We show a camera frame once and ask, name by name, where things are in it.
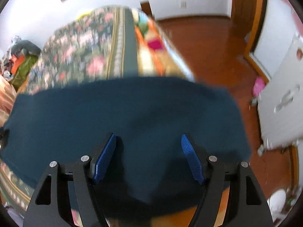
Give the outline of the striped patchwork bed sheet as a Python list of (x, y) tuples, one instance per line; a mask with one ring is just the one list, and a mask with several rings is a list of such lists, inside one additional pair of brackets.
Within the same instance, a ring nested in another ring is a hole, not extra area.
[(137, 40), (138, 73), (141, 76), (174, 76), (195, 81), (187, 61), (164, 29), (143, 11), (131, 10)]

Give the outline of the brown wooden door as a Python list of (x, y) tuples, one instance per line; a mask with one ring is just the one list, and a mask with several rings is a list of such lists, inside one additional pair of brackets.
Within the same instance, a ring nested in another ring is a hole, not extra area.
[(248, 51), (257, 44), (265, 18), (267, 0), (232, 0), (231, 20), (233, 32), (239, 36), (249, 34)]

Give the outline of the white sliding wardrobe door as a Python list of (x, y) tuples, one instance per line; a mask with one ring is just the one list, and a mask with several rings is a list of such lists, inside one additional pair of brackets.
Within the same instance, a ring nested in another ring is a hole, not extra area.
[(273, 77), (295, 36), (302, 36), (302, 7), (297, 0), (257, 0), (244, 57), (264, 82)]

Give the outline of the grey neck pillow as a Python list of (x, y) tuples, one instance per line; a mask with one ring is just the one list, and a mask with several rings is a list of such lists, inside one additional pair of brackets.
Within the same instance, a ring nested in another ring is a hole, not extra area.
[(41, 49), (36, 46), (34, 43), (32, 43), (29, 40), (21, 40), (17, 43), (15, 43), (12, 47), (11, 47), (11, 54), (18, 56), (21, 51), (24, 50), (25, 51), (25, 55), (35, 55), (35, 56), (39, 56), (41, 53)]

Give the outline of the white drawer cabinet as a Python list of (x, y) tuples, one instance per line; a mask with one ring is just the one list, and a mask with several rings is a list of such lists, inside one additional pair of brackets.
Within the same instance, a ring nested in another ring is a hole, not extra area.
[(263, 144), (269, 150), (298, 145), (302, 139), (302, 37), (294, 36), (281, 65), (258, 96)]

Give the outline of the pink orange curtain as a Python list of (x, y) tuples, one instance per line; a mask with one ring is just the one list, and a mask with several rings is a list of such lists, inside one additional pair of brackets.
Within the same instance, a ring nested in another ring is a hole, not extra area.
[(2, 127), (10, 116), (17, 93), (1, 75), (0, 78), (0, 126)]

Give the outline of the orange red box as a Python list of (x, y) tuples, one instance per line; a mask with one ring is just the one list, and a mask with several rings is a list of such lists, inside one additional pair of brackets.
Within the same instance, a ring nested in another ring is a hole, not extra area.
[(11, 61), (13, 63), (12, 68), (11, 68), (11, 73), (15, 74), (18, 70), (18, 67), (23, 63), (25, 60), (25, 56), (21, 55), (19, 57), (12, 55)]

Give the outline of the pink toy on floor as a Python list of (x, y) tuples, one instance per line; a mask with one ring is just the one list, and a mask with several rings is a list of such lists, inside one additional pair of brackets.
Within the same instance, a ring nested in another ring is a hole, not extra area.
[(253, 85), (252, 94), (254, 97), (258, 97), (262, 90), (265, 88), (266, 84), (262, 77), (257, 77)]

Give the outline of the floral bedspread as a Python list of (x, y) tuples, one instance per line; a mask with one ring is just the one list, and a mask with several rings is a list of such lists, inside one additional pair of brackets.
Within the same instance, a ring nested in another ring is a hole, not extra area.
[(130, 117), (114, 114), (105, 92), (139, 75), (131, 10), (101, 7), (56, 30), (19, 88), (1, 151), (1, 190), (19, 214), (48, 162), (77, 158), (109, 132), (126, 136)]

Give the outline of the white wall socket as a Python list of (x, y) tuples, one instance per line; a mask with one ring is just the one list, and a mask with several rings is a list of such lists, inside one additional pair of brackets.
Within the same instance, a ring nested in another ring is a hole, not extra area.
[(186, 8), (186, 1), (180, 2), (180, 8)]

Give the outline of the dark teal fleece pants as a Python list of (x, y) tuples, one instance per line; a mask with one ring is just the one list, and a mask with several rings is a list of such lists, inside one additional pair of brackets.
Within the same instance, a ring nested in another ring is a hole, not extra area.
[(31, 187), (53, 160), (90, 155), (106, 135), (117, 147), (96, 199), (106, 216), (149, 218), (196, 205), (202, 193), (181, 149), (189, 133), (224, 162), (249, 160), (238, 106), (225, 89), (174, 77), (101, 80), (17, 97), (1, 157)]

